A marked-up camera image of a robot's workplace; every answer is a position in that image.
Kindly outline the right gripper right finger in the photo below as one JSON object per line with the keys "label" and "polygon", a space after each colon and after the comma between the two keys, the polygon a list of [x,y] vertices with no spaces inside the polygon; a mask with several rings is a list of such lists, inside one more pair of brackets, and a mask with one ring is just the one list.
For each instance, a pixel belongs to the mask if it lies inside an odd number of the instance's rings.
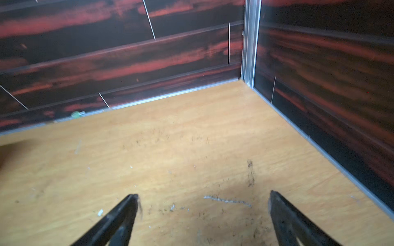
{"label": "right gripper right finger", "polygon": [[279,192],[272,190],[268,210],[280,246],[338,246]]}

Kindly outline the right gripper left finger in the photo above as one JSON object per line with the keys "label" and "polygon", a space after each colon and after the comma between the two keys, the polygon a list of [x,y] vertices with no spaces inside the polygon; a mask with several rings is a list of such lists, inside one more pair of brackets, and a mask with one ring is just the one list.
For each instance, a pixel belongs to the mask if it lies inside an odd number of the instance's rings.
{"label": "right gripper left finger", "polygon": [[128,246],[139,205],[137,194],[127,195],[73,245]]}

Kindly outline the small green plastic piece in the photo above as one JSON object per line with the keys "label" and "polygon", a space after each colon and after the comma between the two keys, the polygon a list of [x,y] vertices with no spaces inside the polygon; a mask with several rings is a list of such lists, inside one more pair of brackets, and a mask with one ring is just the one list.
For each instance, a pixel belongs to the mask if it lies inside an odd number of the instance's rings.
{"label": "small green plastic piece", "polygon": [[73,112],[73,113],[71,114],[71,117],[74,118],[74,119],[76,119],[76,118],[82,117],[84,114],[85,114],[85,111],[82,111],[82,112],[80,112],[80,111],[75,111],[75,112]]}

